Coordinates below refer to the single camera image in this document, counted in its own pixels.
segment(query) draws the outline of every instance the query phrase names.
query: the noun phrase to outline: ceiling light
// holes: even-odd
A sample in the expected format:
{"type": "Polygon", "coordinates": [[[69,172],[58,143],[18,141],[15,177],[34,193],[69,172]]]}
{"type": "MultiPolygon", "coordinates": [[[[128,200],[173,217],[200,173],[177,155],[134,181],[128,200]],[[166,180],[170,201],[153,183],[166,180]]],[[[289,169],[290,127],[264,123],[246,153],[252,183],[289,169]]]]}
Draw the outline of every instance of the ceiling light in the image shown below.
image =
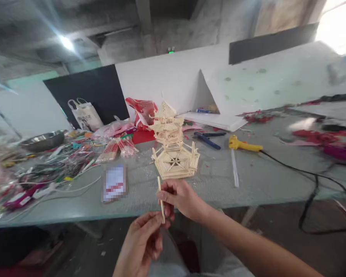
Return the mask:
{"type": "Polygon", "coordinates": [[[68,38],[66,38],[65,36],[59,36],[59,38],[65,48],[70,51],[74,51],[74,45],[68,38]]]}

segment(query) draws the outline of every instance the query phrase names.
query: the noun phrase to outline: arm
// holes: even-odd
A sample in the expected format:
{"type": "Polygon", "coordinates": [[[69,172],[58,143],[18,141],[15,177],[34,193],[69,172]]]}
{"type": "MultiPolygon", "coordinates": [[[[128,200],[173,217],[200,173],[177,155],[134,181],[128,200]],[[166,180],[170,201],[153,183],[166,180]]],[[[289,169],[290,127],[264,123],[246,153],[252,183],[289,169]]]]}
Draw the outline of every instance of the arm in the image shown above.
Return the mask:
{"type": "Polygon", "coordinates": [[[152,260],[156,260],[163,249],[161,212],[150,212],[132,222],[124,239],[122,249],[115,265],[113,277],[145,277],[152,260]]]}
{"type": "Polygon", "coordinates": [[[255,276],[322,276],[287,250],[206,204],[186,181],[166,180],[161,188],[163,191],[157,196],[166,202],[166,216],[174,218],[175,206],[183,215],[208,228],[255,276]]]}

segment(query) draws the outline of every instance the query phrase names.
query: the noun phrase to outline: wooden stick tower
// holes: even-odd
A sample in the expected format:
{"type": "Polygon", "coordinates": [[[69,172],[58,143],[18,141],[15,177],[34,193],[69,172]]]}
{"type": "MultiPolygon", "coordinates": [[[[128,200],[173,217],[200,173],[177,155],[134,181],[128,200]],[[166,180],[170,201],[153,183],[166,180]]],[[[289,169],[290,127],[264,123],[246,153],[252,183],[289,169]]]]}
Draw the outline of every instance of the wooden stick tower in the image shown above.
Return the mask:
{"type": "Polygon", "coordinates": [[[175,115],[175,110],[163,101],[155,112],[154,125],[149,126],[154,130],[156,140],[163,144],[157,151],[152,148],[152,158],[163,180],[193,176],[200,156],[194,142],[192,146],[183,142],[184,118],[175,118],[175,115]]]}

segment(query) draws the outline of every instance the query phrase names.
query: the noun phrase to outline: yellow glue gun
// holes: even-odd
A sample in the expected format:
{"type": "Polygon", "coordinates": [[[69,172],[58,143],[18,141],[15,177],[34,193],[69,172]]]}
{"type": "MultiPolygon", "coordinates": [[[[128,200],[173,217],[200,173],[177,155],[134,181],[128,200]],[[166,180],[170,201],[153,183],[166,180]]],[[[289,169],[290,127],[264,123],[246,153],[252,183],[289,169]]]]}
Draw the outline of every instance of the yellow glue gun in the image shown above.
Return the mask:
{"type": "Polygon", "coordinates": [[[259,152],[263,149],[261,145],[253,145],[253,144],[247,144],[244,142],[241,142],[237,139],[237,136],[232,135],[230,136],[230,148],[233,148],[234,150],[237,150],[238,148],[259,152]]]}

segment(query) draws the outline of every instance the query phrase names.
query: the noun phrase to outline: black power cord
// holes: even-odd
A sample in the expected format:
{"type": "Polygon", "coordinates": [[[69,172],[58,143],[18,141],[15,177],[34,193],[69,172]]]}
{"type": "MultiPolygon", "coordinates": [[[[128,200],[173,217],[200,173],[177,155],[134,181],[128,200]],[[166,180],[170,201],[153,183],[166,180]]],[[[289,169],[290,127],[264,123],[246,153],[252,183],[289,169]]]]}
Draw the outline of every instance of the black power cord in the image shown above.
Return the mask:
{"type": "Polygon", "coordinates": [[[302,215],[301,215],[301,217],[299,219],[299,229],[301,231],[303,231],[306,234],[310,234],[310,235],[328,235],[328,234],[346,232],[346,228],[344,228],[344,229],[333,229],[333,230],[323,230],[323,231],[314,231],[314,232],[306,231],[304,229],[304,221],[305,221],[306,216],[308,215],[308,211],[309,211],[310,205],[314,201],[314,198],[316,197],[316,195],[319,192],[319,178],[325,178],[325,179],[328,179],[328,180],[338,184],[342,188],[343,192],[346,194],[346,188],[341,183],[337,182],[336,180],[334,180],[331,177],[320,175],[320,174],[317,174],[317,173],[314,173],[314,172],[309,172],[309,171],[306,171],[306,170],[297,169],[296,167],[287,165],[287,164],[277,160],[276,158],[272,157],[271,155],[269,155],[268,153],[266,153],[263,150],[260,150],[260,152],[263,153],[264,155],[268,156],[269,158],[275,160],[276,162],[280,163],[281,165],[283,165],[285,167],[288,167],[290,169],[293,169],[293,170],[296,170],[296,171],[300,171],[300,172],[303,172],[303,173],[311,174],[311,175],[314,176],[314,178],[315,178],[315,188],[314,188],[313,192],[310,194],[309,198],[307,199],[307,201],[305,203],[305,207],[304,207],[303,213],[302,213],[302,215]]]}

